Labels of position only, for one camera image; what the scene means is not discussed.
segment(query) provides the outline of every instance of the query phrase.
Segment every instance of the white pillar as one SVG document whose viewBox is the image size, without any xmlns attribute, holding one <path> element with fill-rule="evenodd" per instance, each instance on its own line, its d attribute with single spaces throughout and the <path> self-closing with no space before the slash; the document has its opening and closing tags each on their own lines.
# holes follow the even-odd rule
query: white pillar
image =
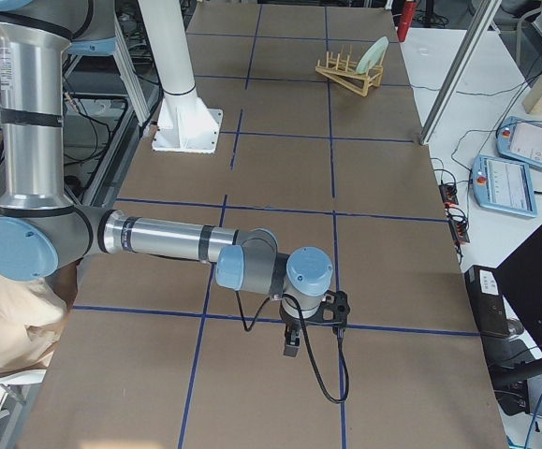
<svg viewBox="0 0 542 449">
<path fill-rule="evenodd" d="M 165 90 L 153 148 L 214 152 L 223 112 L 198 97 L 179 0 L 139 0 L 139 8 Z"/>
</svg>

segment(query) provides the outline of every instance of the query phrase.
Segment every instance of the grid line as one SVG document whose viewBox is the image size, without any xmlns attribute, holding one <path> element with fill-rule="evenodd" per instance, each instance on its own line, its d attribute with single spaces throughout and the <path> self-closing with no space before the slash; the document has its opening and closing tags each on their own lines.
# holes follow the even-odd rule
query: grid line
<svg viewBox="0 0 542 449">
<path fill-rule="evenodd" d="M 284 82 L 311 82 L 314 84 L 321 84 L 326 82 L 325 80 L 308 80 L 305 78 L 270 78 L 270 77 L 239 77 L 237 75 L 194 75 L 195 78 L 211 78 L 220 80 L 250 80 L 250 81 L 284 81 Z M 412 89 L 412 84 L 409 83 L 397 83 L 397 82 L 381 82 L 381 87 L 409 87 Z"/>
<path fill-rule="evenodd" d="M 398 215 L 382 215 L 376 213 L 357 213 L 357 212 L 339 212 L 337 210 L 297 210 L 297 209 L 281 209 L 281 208 L 263 208 L 255 206 L 230 206 L 207 203 L 190 203 L 183 201 L 165 201 L 158 199 L 142 199 L 142 198 L 117 198 L 118 202 L 123 203 L 142 203 L 142 204 L 160 204 L 165 206 L 187 206 L 195 208 L 212 208 L 226 210 L 253 210 L 264 212 L 284 212 L 284 213 L 299 213 L 310 215 L 327 215 L 336 217 L 354 217 L 354 218 L 376 218 L 380 220 L 399 220 L 412 222 L 429 222 L 429 223 L 447 223 L 446 218 L 429 218 L 429 217 L 405 217 Z"/>
<path fill-rule="evenodd" d="M 262 7 L 264 5 L 260 5 L 260 8 L 258 9 L 258 20 L 256 21 L 256 30 L 254 31 L 254 40 L 252 42 L 252 52 L 250 53 L 250 64 L 248 65 L 248 76 L 245 80 L 245 90 L 248 89 L 248 84 L 250 83 L 250 74 L 252 73 L 252 62 L 254 61 L 254 49 L 256 48 L 256 38 L 258 36 L 258 28 L 260 26 L 260 18 L 262 17 Z"/>
<path fill-rule="evenodd" d="M 221 131 L 221 134 L 236 134 L 236 131 Z M 411 138 L 337 138 L 335 136 L 305 136 L 301 134 L 275 134 L 275 133 L 259 133 L 252 131 L 241 131 L 244 136 L 262 136 L 270 138 L 322 138 L 328 140 L 355 140 L 361 142 L 393 142 L 393 143 L 415 143 Z"/>
<path fill-rule="evenodd" d="M 223 222 L 225 221 L 225 206 L 226 205 L 227 205 L 227 195 L 225 195 L 225 198 L 223 199 L 223 208 L 221 209 L 221 217 L 219 219 L 219 226 L 221 227 L 223 226 Z M 211 298 L 211 285 L 212 285 L 212 278 L 214 275 L 214 267 L 215 265 L 211 264 L 211 273 L 208 277 L 208 285 L 206 287 L 206 297 L 204 298 L 204 307 L 202 308 L 202 315 L 199 322 L 196 351 L 194 353 L 194 361 L 192 363 L 192 370 L 189 376 L 189 386 L 187 387 L 187 396 L 185 398 L 185 406 L 183 408 L 183 420 L 181 424 L 181 432 L 179 433 L 179 441 L 177 442 L 178 449 L 183 449 L 183 444 L 185 440 L 185 431 L 187 430 L 187 421 L 189 419 L 189 409 L 191 406 L 192 395 L 194 393 L 194 383 L 196 382 L 196 374 L 198 371 L 198 361 L 199 361 L 200 350 L 202 347 L 202 339 L 204 337 L 204 327 L 206 325 L 208 304 Z"/>
<path fill-rule="evenodd" d="M 233 154 L 231 155 L 230 169 L 235 168 L 235 157 L 237 156 L 237 145 L 240 140 L 240 131 L 242 129 L 243 109 L 240 109 L 240 119 L 237 121 L 237 131 L 235 133 L 235 141 L 233 142 Z"/>
<path fill-rule="evenodd" d="M 200 33 L 200 32 L 187 32 L 188 36 L 214 36 L 214 37 L 259 37 L 261 39 L 282 39 L 282 40 L 317 40 L 323 41 L 327 40 L 326 37 L 303 37 L 303 36 L 258 36 L 254 35 L 240 35 L 240 34 L 231 34 L 231 33 Z M 363 43 L 372 43 L 376 42 L 376 39 L 328 39 L 329 41 L 335 42 L 363 42 Z M 397 40 L 390 40 L 389 44 L 399 44 Z"/>
<path fill-rule="evenodd" d="M 189 311 L 158 311 L 152 309 L 128 309 L 127 307 L 112 307 L 112 306 L 90 306 L 90 305 L 75 305 L 73 310 L 76 311 L 100 311 L 106 313 L 132 313 L 139 315 L 166 315 L 175 316 L 178 318 L 203 318 L 207 320 L 219 320 L 219 321 L 241 321 L 240 316 L 235 315 L 223 315 L 218 313 L 195 313 Z M 247 320 L 252 320 L 253 316 L 245 316 Z M 281 325 L 284 322 L 277 318 L 264 318 L 260 317 L 256 321 L 257 323 L 269 323 L 275 325 Z M 321 326 L 330 327 L 330 325 L 315 325 L 313 323 L 308 326 Z M 444 335 L 450 337 L 480 337 L 478 332 L 468 332 L 462 330 L 443 330 L 443 329 L 427 329 L 421 327 L 397 327 L 397 326 L 374 326 L 374 325 L 360 325 L 351 324 L 347 325 L 348 329 L 356 330 L 369 330 L 375 332 L 399 332 L 405 334 L 428 334 L 428 335 Z"/>
</svg>

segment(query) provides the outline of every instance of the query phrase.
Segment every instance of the metal frame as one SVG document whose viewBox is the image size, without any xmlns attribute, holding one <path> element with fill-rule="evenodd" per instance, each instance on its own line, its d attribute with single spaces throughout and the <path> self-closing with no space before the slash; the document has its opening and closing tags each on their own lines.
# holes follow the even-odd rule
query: metal frame
<svg viewBox="0 0 542 449">
<path fill-rule="evenodd" d="M 478 41 L 489 28 L 493 16 L 495 16 L 495 12 L 497 12 L 497 8 L 501 3 L 502 0 L 482 0 L 480 3 L 475 17 L 470 23 L 468 31 L 464 36 L 464 40 L 460 45 L 460 49 L 447 72 L 443 86 L 432 105 L 427 121 L 422 128 L 422 133 L 420 134 L 420 143 L 422 145 L 426 145 L 429 143 L 429 140 L 431 140 L 432 133 L 439 124 L 451 96 L 456 92 L 464 69 L 475 52 Z"/>
</svg>

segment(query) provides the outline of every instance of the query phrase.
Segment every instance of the blue tape line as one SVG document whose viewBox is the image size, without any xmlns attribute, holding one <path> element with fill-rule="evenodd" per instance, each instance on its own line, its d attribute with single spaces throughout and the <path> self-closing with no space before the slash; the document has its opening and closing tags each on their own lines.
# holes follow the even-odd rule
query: blue tape line
<svg viewBox="0 0 542 449">
<path fill-rule="evenodd" d="M 227 210 L 227 199 L 228 195 L 225 194 L 225 197 L 223 198 L 223 208 L 221 209 L 221 219 L 218 222 L 218 225 L 223 227 L 223 223 L 225 222 L 225 211 Z"/>
<path fill-rule="evenodd" d="M 225 79 L 225 80 L 252 80 L 252 81 L 284 81 L 284 82 L 312 82 L 315 84 L 320 84 L 326 82 L 325 80 L 308 80 L 305 78 L 266 78 L 266 77 L 235 77 L 229 75 L 194 75 L 196 78 L 211 78 L 211 79 Z M 412 89 L 410 84 L 397 84 L 397 83 L 381 83 L 381 86 L 385 87 L 409 87 Z"/>
<path fill-rule="evenodd" d="M 117 198 L 116 201 L 122 203 L 144 203 L 144 204 L 163 204 L 165 206 L 193 206 L 197 208 L 213 208 L 221 209 L 223 206 L 218 204 L 207 203 L 190 203 L 187 201 L 164 201 L 158 199 L 141 199 L 141 198 Z"/>
<path fill-rule="evenodd" d="M 221 131 L 221 134 L 235 134 L 234 131 Z M 325 140 L 355 140 L 360 142 L 393 142 L 393 143 L 414 143 L 412 139 L 400 139 L 400 138 L 337 138 L 335 136 L 305 136 L 300 134 L 276 134 L 276 133 L 260 133 L 260 132 L 250 132 L 250 131 L 241 131 L 240 134 L 244 136 L 262 136 L 269 138 L 321 138 Z"/>
<path fill-rule="evenodd" d="M 223 34 L 223 33 L 199 33 L 199 32 L 186 32 L 188 36 L 214 36 L 214 37 L 254 37 L 254 35 L 233 35 L 231 33 Z"/>
<path fill-rule="evenodd" d="M 339 217 L 367 217 L 377 218 L 380 220 L 404 220 L 412 222 L 430 222 L 430 223 L 447 223 L 446 218 L 422 218 L 422 217 L 400 217 L 397 215 L 377 215 L 373 213 L 350 213 L 350 212 L 335 212 Z"/>
<path fill-rule="evenodd" d="M 221 217 L 219 219 L 219 226 L 223 226 L 225 220 L 225 205 L 227 204 L 227 195 L 223 198 L 223 208 L 221 209 Z M 214 275 L 214 265 L 211 265 L 211 273 L 208 276 L 208 285 L 206 286 L 206 297 L 204 298 L 204 307 L 199 322 L 198 341 L 196 342 L 196 351 L 194 353 L 194 362 L 192 363 L 192 371 L 189 376 L 189 386 L 187 387 L 187 397 L 185 398 L 185 406 L 183 408 L 183 420 L 181 423 L 181 432 L 179 434 L 179 441 L 177 443 L 178 449 L 183 449 L 183 443 L 185 440 L 185 431 L 187 430 L 187 420 L 189 418 L 189 408 L 191 406 L 192 395 L 194 393 L 194 383 L 196 381 L 196 371 L 198 370 L 198 361 L 200 349 L 202 346 L 202 338 L 204 335 L 204 326 L 206 325 L 206 314 L 208 311 L 208 304 L 211 299 L 211 285 L 212 277 Z"/>
<path fill-rule="evenodd" d="M 329 14 L 325 7 L 325 50 L 329 51 Z"/>
<path fill-rule="evenodd" d="M 227 210 L 257 210 L 265 212 L 284 212 L 284 213 L 302 213 L 311 215 L 328 215 L 335 214 L 338 217 L 362 217 L 362 218 L 376 218 L 379 220 L 404 220 L 411 222 L 430 222 L 430 223 L 447 223 L 445 218 L 425 218 L 425 217 L 401 217 L 398 215 L 379 215 L 375 213 L 353 213 L 353 212 L 338 212 L 338 211 L 323 211 L 323 210 L 297 210 L 297 209 L 281 209 L 270 207 L 256 207 L 256 206 L 230 206 L 230 205 L 218 205 L 218 204 L 205 204 L 205 203 L 189 203 L 182 201 L 162 201 L 151 199 L 137 199 L 137 198 L 117 198 L 119 202 L 125 203 L 144 203 L 144 204 L 161 204 L 165 206 L 189 206 L 189 207 L 202 207 L 202 208 L 215 208 L 215 209 L 227 209 Z"/>
<path fill-rule="evenodd" d="M 335 286 L 337 287 L 337 290 L 341 290 L 342 287 L 340 285 L 340 278 L 339 278 L 339 239 L 338 239 L 338 233 L 337 233 L 337 213 L 335 210 L 332 214 L 333 218 L 333 259 L 335 260 Z"/>
<path fill-rule="evenodd" d="M 188 32 L 188 36 L 214 36 L 214 37 L 255 37 L 255 35 L 233 35 L 223 34 L 223 33 L 199 33 L 199 32 Z M 376 39 L 338 39 L 338 38 L 327 38 L 327 37 L 305 37 L 305 36 L 266 36 L 260 35 L 257 36 L 261 39 L 282 39 L 282 40 L 329 40 L 335 42 L 362 42 L 362 43 L 373 43 L 376 42 Z M 390 40 L 389 44 L 399 44 L 397 40 Z"/>
<path fill-rule="evenodd" d="M 254 48 L 256 47 L 256 38 L 258 36 L 260 18 L 262 17 L 262 7 L 264 7 L 264 5 L 260 5 L 260 9 L 258 10 L 258 20 L 256 21 L 256 30 L 254 31 L 254 41 L 252 42 L 252 52 L 250 53 L 250 64 L 248 65 L 248 78 L 245 81 L 245 87 L 244 87 L 246 91 L 248 89 L 248 84 L 250 83 L 250 74 L 252 73 L 252 61 L 254 61 Z"/>
<path fill-rule="evenodd" d="M 129 309 L 126 307 L 106 307 L 106 306 L 87 306 L 74 305 L 73 310 L 76 311 L 114 311 L 117 313 L 135 313 L 141 315 L 168 315 L 181 316 L 187 318 L 201 318 L 201 313 L 193 313 L 189 311 L 157 311 L 153 309 Z"/>
<path fill-rule="evenodd" d="M 242 129 L 242 118 L 243 118 L 243 109 L 240 109 L 240 119 L 237 122 L 237 132 L 235 136 L 235 141 L 233 142 L 233 155 L 231 156 L 231 163 L 229 164 L 229 167 L 231 170 L 235 167 L 235 156 L 237 155 L 237 143 L 240 140 L 240 131 Z"/>
<path fill-rule="evenodd" d="M 406 334 L 450 335 L 453 337 L 480 337 L 480 334 L 478 332 L 463 332 L 459 330 L 421 329 L 414 327 L 368 326 L 352 324 L 348 324 L 347 328 L 358 330 L 377 330 L 383 332 L 402 332 Z"/>
<path fill-rule="evenodd" d="M 329 19 L 327 17 L 327 7 L 325 7 L 325 48 L 329 51 Z M 329 106 L 329 149 L 330 149 L 330 195 L 335 197 L 335 158 L 333 151 L 333 118 L 332 109 L 330 106 L 330 83 L 329 79 L 326 79 L 327 83 L 327 102 Z"/>
<path fill-rule="evenodd" d="M 240 321 L 241 317 L 234 315 L 222 315 L 214 313 L 194 313 L 189 311 L 157 311 L 152 309 L 128 309 L 125 307 L 105 307 L 105 306 L 87 306 L 87 305 L 75 305 L 73 310 L 77 311 L 108 311 L 116 313 L 134 313 L 141 315 L 167 315 L 178 316 L 182 318 L 207 318 L 213 320 L 228 320 L 228 321 Z M 282 324 L 283 321 L 275 318 L 258 318 L 259 322 Z M 330 326 L 330 325 L 314 325 L 310 326 Z M 396 327 L 396 326 L 370 326 L 370 325 L 347 325 L 348 329 L 357 330 L 373 330 L 373 331 L 385 331 L 385 332 L 402 332 L 407 334 L 432 334 L 432 335 L 450 335 L 454 337 L 480 337 L 478 332 L 462 332 L 457 330 L 439 330 L 439 329 L 422 329 L 414 327 Z"/>
<path fill-rule="evenodd" d="M 357 140 L 362 142 L 415 143 L 411 138 L 334 138 L 335 140 Z"/>
</svg>

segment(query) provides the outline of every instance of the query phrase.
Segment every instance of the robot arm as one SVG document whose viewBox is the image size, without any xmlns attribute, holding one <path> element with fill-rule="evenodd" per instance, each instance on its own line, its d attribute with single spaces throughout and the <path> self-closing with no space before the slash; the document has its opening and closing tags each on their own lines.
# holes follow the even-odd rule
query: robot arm
<svg viewBox="0 0 542 449">
<path fill-rule="evenodd" d="M 286 355 L 297 352 L 303 320 L 331 323 L 343 335 L 346 296 L 328 292 L 333 268 L 317 248 L 279 253 L 269 231 L 127 217 L 119 210 L 76 206 L 64 195 L 62 55 L 71 41 L 81 43 L 75 51 L 112 52 L 112 6 L 111 0 L 0 0 L 7 173 L 6 192 L 0 197 L 0 273 L 26 281 L 87 254 L 120 251 L 216 263 L 221 286 L 282 300 Z M 178 5 L 169 9 L 181 16 Z M 184 41 L 181 17 L 174 21 Z M 177 57 L 189 59 L 186 45 Z M 177 66 L 189 72 L 185 77 L 191 85 L 189 61 Z M 199 116 L 176 111 L 198 102 L 195 88 L 179 96 L 167 92 L 185 77 L 173 74 L 165 87 L 166 96 L 175 101 L 170 115 L 181 115 L 173 119 L 179 122 Z"/>
</svg>

